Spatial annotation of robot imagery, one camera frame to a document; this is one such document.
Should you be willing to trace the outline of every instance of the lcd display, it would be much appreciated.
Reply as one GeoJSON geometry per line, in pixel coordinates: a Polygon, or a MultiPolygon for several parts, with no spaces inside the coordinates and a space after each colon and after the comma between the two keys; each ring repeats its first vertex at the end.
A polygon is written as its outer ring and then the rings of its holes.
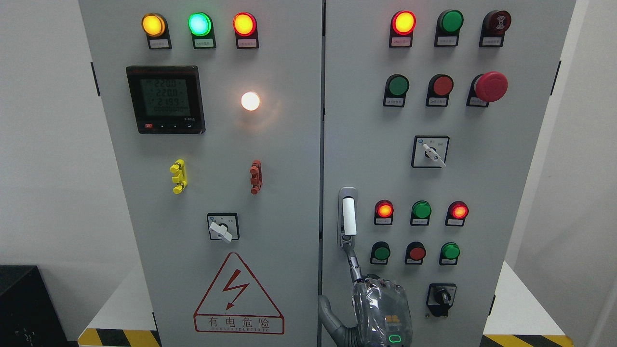
{"type": "Polygon", "coordinates": [[[141,91],[144,97],[146,116],[191,116],[186,80],[171,78],[142,79],[141,91]]]}

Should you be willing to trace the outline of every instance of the green push button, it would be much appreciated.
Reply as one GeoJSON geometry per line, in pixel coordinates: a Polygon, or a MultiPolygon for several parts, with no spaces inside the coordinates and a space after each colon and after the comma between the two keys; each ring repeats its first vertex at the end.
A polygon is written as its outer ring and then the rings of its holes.
{"type": "Polygon", "coordinates": [[[409,81],[407,81],[405,77],[399,75],[390,80],[387,88],[390,93],[396,96],[403,95],[409,89],[409,81]]]}
{"type": "Polygon", "coordinates": [[[439,26],[448,33],[455,33],[463,26],[463,14],[457,10],[446,11],[439,26]]]}
{"type": "Polygon", "coordinates": [[[390,257],[390,249],[385,247],[379,247],[375,250],[375,259],[377,260],[386,260],[390,257]]]}
{"type": "Polygon", "coordinates": [[[426,201],[418,201],[413,204],[412,213],[418,219],[427,219],[431,215],[431,205],[426,201]]]}
{"type": "Polygon", "coordinates": [[[461,254],[461,250],[458,248],[458,245],[454,242],[446,243],[441,248],[441,254],[446,259],[456,259],[461,254]]]}
{"type": "Polygon", "coordinates": [[[388,340],[390,340],[390,343],[399,343],[403,339],[399,335],[390,335],[388,336],[388,340]]]}

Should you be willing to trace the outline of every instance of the electrical hazard sign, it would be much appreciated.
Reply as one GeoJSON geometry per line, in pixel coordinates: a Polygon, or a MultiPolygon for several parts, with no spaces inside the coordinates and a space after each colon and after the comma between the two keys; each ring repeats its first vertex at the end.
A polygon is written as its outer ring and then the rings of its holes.
{"type": "Polygon", "coordinates": [[[236,252],[227,254],[193,317],[197,332],[285,333],[283,314],[236,252]]]}

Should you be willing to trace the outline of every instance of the gray metal panel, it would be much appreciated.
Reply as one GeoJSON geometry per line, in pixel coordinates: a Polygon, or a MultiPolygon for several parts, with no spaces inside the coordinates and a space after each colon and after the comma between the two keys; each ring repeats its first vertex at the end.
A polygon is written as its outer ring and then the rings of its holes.
{"type": "MultiPolygon", "coordinates": [[[[163,345],[315,345],[321,1],[83,0],[80,6],[163,345]],[[211,16],[217,49],[193,49],[186,22],[195,11],[211,16]],[[241,11],[257,19],[257,50],[235,47],[231,23],[241,11]],[[173,49],[147,48],[140,23],[148,12],[167,19],[173,49]],[[129,65],[197,65],[206,134],[138,134],[129,65]],[[262,99],[252,113],[239,102],[249,90],[262,99]],[[169,172],[177,158],[186,161],[189,179],[178,196],[169,172]],[[257,196],[249,184],[254,159],[263,166],[257,196]],[[210,240],[209,212],[237,212],[240,240],[210,240]],[[193,313],[231,251],[284,315],[284,335],[196,332],[193,313]]],[[[247,311],[261,298],[249,292],[238,300],[247,311]]],[[[247,313],[240,304],[233,310],[247,313]]]]}
{"type": "MultiPolygon", "coordinates": [[[[363,273],[402,284],[414,324],[414,347],[477,346],[518,209],[574,1],[328,1],[326,12],[323,293],[347,325],[355,324],[344,253],[337,244],[337,199],[343,186],[358,190],[355,251],[363,273]],[[398,11],[414,11],[413,47],[388,48],[398,11]],[[434,48],[443,10],[465,16],[457,48],[434,48]],[[508,10],[512,26],[502,48],[479,48],[484,16],[508,10]],[[470,83],[491,70],[504,73],[509,90],[481,109],[466,107],[470,83]],[[410,80],[402,109],[382,106],[388,76],[410,80]],[[431,77],[454,79],[447,108],[424,106],[431,77]],[[411,168],[415,135],[450,137],[445,169],[411,168]],[[374,226],[381,199],[394,203],[394,224],[374,226]],[[433,207],[430,225],[411,227],[418,200],[433,207]],[[470,208],[464,227],[446,227],[450,203],[470,208]],[[388,265],[369,265],[371,246],[386,241],[388,265]],[[427,250],[423,265],[404,265],[413,241],[427,250]],[[454,241],[456,266],[439,266],[441,246],[454,241]],[[456,283],[448,318],[425,317],[430,283],[456,283]]],[[[325,331],[323,346],[333,346],[325,331]]]]}

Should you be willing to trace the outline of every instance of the transparent plastic cover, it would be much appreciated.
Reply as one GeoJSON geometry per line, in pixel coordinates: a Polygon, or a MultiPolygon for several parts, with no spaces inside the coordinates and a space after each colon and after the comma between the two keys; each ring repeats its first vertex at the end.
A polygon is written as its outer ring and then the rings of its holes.
{"type": "Polygon", "coordinates": [[[412,318],[402,286],[367,277],[353,289],[354,309],[364,347],[409,347],[412,318]]]}

